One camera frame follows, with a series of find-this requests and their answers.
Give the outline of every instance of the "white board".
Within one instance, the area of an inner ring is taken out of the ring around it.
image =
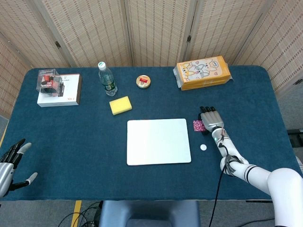
[[[191,162],[185,119],[127,122],[129,166]]]

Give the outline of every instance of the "gray floor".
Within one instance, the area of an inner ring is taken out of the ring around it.
[[[81,210],[96,201],[82,201]],[[0,202],[1,227],[57,227],[60,221],[74,210],[75,201],[2,201]],[[213,201],[200,202],[201,226],[207,227]],[[93,220],[95,209],[87,212],[88,221]],[[272,203],[247,203],[245,201],[218,201],[213,227],[236,227],[242,223],[274,217]],[[70,227],[72,216],[60,226]],[[248,227],[272,227],[274,221],[252,223]]]

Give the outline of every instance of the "robot finger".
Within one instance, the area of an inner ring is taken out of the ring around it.
[[[210,107],[209,115],[211,116],[213,122],[217,122],[218,119],[217,119],[217,117],[215,116],[214,111],[212,110],[212,108],[214,109],[214,107]]]
[[[208,106],[206,106],[205,109],[206,109],[206,111],[207,111],[207,112],[205,113],[205,117],[208,119],[208,122],[210,122],[210,123],[216,122],[216,118],[215,118],[215,116],[213,115],[211,109],[210,109]]]
[[[25,139],[20,140],[18,143],[13,145],[13,148],[10,150],[9,155],[7,156],[6,160],[4,162],[11,163],[13,159],[15,158],[17,152],[19,151],[21,145],[25,142]]]
[[[205,113],[205,112],[206,112],[206,109],[205,109],[204,106],[201,106],[201,107],[200,107],[200,110],[201,110],[202,113]]]
[[[11,163],[14,165],[14,169],[17,168],[22,155],[24,155],[24,153],[32,146],[31,143],[27,143],[26,145],[24,145],[23,147],[20,148],[20,150],[16,153],[14,159],[11,161]]]
[[[24,182],[19,182],[19,183],[13,183],[9,186],[9,190],[10,191],[14,191],[16,189],[19,189],[19,188],[23,188],[23,187],[26,187],[28,185],[30,185],[34,180],[35,178],[37,177],[38,173],[33,173],[28,179],[26,179]]]
[[[207,129],[207,126],[213,122],[208,112],[201,114],[201,120],[202,120],[203,124],[206,126],[206,129]]]
[[[222,120],[221,116],[219,115],[218,111],[215,110],[215,111],[213,111],[213,113],[214,113],[216,119],[217,119],[219,122],[223,122],[223,120]]]

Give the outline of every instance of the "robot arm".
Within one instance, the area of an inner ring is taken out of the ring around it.
[[[24,182],[13,183],[13,175],[24,153],[31,147],[31,143],[27,143],[21,147],[25,139],[10,147],[10,149],[0,158],[0,198],[6,196],[9,191],[30,185],[37,173],[33,173]]]
[[[270,195],[275,209],[276,227],[303,226],[303,178],[294,170],[280,168],[273,172],[251,165],[240,155],[224,129],[214,107],[201,107],[201,119],[222,155],[220,168]]]

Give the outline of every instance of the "cable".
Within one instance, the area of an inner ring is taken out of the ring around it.
[[[243,227],[243,226],[245,226],[245,225],[248,225],[248,224],[254,223],[254,222],[271,221],[271,220],[275,220],[275,218],[269,218],[269,219],[263,219],[263,220],[250,221],[250,222],[244,223],[244,224],[242,224],[242,225],[239,225],[239,226],[237,226],[237,227]]]
[[[220,148],[225,148],[225,150],[226,150],[226,156],[229,155],[228,149],[227,149],[222,143],[219,143],[219,146],[218,146],[218,147],[220,147]]]
[[[85,216],[86,214],[86,211],[88,211],[88,209],[90,209],[93,205],[97,204],[97,203],[101,203],[101,202],[95,202],[95,203],[92,203],[86,210],[84,210],[82,213],[83,217]]]
[[[96,209],[97,207],[89,207],[87,209],[85,209],[84,211],[82,211],[81,215],[84,216],[86,211],[90,210],[90,209]],[[74,221],[74,224],[72,225],[72,227],[75,227],[76,221],[79,219],[80,215],[77,216],[76,220]]]
[[[93,221],[87,221],[81,227],[87,227],[88,226],[87,224],[94,224],[94,222]]]
[[[210,218],[210,222],[209,222],[209,226],[208,227],[210,227],[212,225],[212,221],[213,221],[213,217],[214,217],[214,210],[216,209],[218,195],[219,195],[220,183],[221,183],[221,179],[222,179],[223,173],[225,171],[225,168],[226,168],[226,166],[223,167],[223,169],[221,171],[221,174],[220,174],[220,178],[219,178],[219,182],[218,182],[218,188],[217,188],[217,193],[216,193],[216,198],[214,200],[213,213],[212,213],[212,217]]]
[[[61,222],[59,223],[58,227],[60,227],[60,225],[62,224],[62,222],[63,222],[68,216],[70,216],[70,215],[72,215],[72,214],[80,214],[80,215],[82,215],[83,218],[85,218],[85,220],[87,221],[86,217],[85,217],[83,214],[81,214],[81,213],[79,213],[79,212],[73,212],[73,213],[70,213],[70,214],[66,215],[66,216],[61,220]]]

